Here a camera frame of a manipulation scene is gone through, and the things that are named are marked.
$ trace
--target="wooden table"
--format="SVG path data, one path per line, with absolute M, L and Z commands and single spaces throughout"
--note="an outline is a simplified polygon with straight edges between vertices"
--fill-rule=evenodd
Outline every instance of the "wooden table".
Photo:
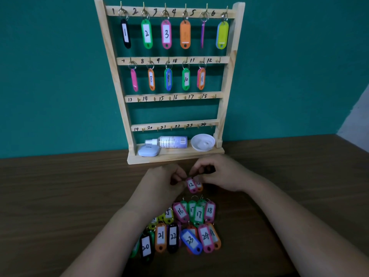
M 226 153 L 267 177 L 369 255 L 369 154 L 336 135 L 224 143 Z M 123 206 L 149 167 L 128 151 L 0 160 L 0 275 L 58 276 Z M 194 159 L 180 161 L 186 171 Z M 136 275 L 280 276 L 295 269 L 263 213 L 243 193 L 207 185 L 222 248 L 190 256 L 156 253 Z M 184 193 L 186 200 L 190 193 Z

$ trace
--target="black key tag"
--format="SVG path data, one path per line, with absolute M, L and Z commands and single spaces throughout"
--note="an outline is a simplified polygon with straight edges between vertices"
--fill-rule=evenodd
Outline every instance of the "black key tag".
M 128 22 L 126 19 L 122 18 L 120 21 L 120 27 L 122 29 L 123 43 L 127 49 L 131 48 L 131 37 L 130 30 L 128 28 Z
M 144 231 L 140 237 L 140 255 L 143 263 L 150 263 L 154 259 L 154 232 Z
M 169 253 L 173 254 L 178 251 L 179 248 L 179 230 L 176 223 L 168 225 L 168 235 L 166 248 Z

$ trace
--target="white wall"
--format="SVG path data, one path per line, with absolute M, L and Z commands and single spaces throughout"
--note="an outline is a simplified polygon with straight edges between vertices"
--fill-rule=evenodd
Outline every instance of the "white wall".
M 369 85 L 337 134 L 369 152 Z

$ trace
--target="green wall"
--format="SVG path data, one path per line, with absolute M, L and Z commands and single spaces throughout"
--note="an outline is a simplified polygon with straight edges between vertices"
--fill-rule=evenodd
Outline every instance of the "green wall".
M 122 1 L 184 5 L 179 0 Z M 369 0 L 208 0 L 215 8 L 237 1 L 246 2 L 246 9 L 224 141 L 336 133 L 369 82 Z M 205 6 L 200 0 L 187 0 L 187 5 Z M 0 157 L 126 149 L 94 1 L 3 0 L 0 18 Z M 132 29 L 132 53 L 115 31 L 120 56 L 224 54 L 215 48 L 217 21 L 207 23 L 205 50 L 198 48 L 200 21 L 191 21 L 193 41 L 187 51 L 179 47 L 179 19 L 172 22 L 177 39 L 169 51 L 160 47 L 158 27 L 148 51 L 139 20 L 129 23 L 138 28 Z M 173 92 L 181 91 L 181 71 L 173 68 Z M 157 66 L 155 72 L 160 88 L 163 69 Z M 195 91 L 195 66 L 191 73 L 190 90 Z M 138 69 L 142 93 L 150 92 L 146 74 Z M 207 68 L 205 91 L 220 90 L 221 74 L 219 66 Z M 129 79 L 124 86 L 132 92 Z M 170 102 L 133 103 L 130 111 L 133 123 L 215 118 L 217 102 L 182 101 L 175 108 Z M 137 138 L 156 135 L 138 133 Z

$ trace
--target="wooden rack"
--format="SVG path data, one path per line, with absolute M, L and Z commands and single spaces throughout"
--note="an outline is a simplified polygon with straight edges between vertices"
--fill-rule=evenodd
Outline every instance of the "wooden rack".
M 222 148 L 222 135 L 224 130 L 225 116 L 227 113 L 229 94 L 231 91 L 234 65 L 236 62 L 239 36 L 241 33 L 242 19 L 244 16 L 245 3 L 235 3 L 232 9 L 228 9 L 228 18 L 234 19 L 229 26 L 229 35 L 227 43 L 226 56 L 189 56 L 189 57 L 118 57 L 113 34 L 111 32 L 108 17 L 118 17 L 120 6 L 105 6 L 104 0 L 95 0 L 97 15 L 103 34 L 106 53 L 108 56 L 111 75 L 118 99 L 118 104 L 123 120 L 125 134 L 128 141 L 129 154 L 127 158 L 128 164 L 152 163 L 179 159 L 197 158 L 204 155 L 214 153 L 224 153 Z M 128 11 L 130 17 L 141 17 L 143 7 L 124 7 Z M 170 17 L 182 18 L 182 12 L 185 8 L 166 8 L 170 13 Z M 186 8 L 189 18 L 198 18 L 202 11 L 206 9 Z M 149 12 L 150 17 L 160 17 L 160 13 L 164 8 L 145 7 Z M 225 9 L 208 9 L 210 18 L 221 18 Z M 223 81 L 221 91 L 219 92 L 187 92 L 187 93 L 166 93 L 166 94 L 138 94 L 125 95 L 121 76 L 118 69 L 119 65 L 128 65 L 133 60 L 137 65 L 146 65 L 148 60 L 155 62 L 155 65 L 164 65 L 167 60 L 172 64 L 182 64 L 183 61 L 188 61 L 190 64 L 198 64 L 200 60 L 204 60 L 210 64 L 224 64 Z M 160 101 L 176 101 L 176 100 L 193 100 L 193 99 L 214 99 L 219 98 L 218 116 L 214 120 L 195 120 L 195 121 L 178 121 L 169 123 L 150 123 L 150 124 L 131 124 L 130 115 L 128 112 L 127 103 L 139 102 L 160 102 Z M 162 130 L 175 128 L 190 128 L 215 126 L 215 147 L 208 152 L 198 152 L 192 148 L 190 140 L 188 140 L 187 149 L 161 149 L 156 157 L 141 157 L 137 154 L 137 150 L 143 144 L 136 144 L 133 132 L 145 130 Z

